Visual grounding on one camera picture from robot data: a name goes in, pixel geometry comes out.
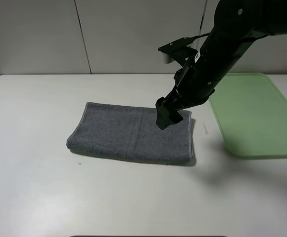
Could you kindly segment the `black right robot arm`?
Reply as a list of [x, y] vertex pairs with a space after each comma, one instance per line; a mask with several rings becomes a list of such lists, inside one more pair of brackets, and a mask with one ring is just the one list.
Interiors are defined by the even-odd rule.
[[169, 62], [181, 68], [175, 85], [157, 100], [156, 124], [160, 129], [182, 121], [179, 111], [205, 103], [215, 87], [257, 40], [287, 34], [287, 0], [221, 0], [214, 26], [204, 34], [200, 49], [191, 48], [195, 37], [175, 40], [159, 48]]

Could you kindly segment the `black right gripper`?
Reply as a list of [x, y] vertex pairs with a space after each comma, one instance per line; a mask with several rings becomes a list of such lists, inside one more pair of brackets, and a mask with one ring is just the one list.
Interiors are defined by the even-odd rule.
[[174, 75], [172, 91], [156, 102], [156, 125], [164, 130], [184, 120], [180, 110], [204, 104], [214, 92], [215, 82], [202, 77], [193, 67], [184, 67]]

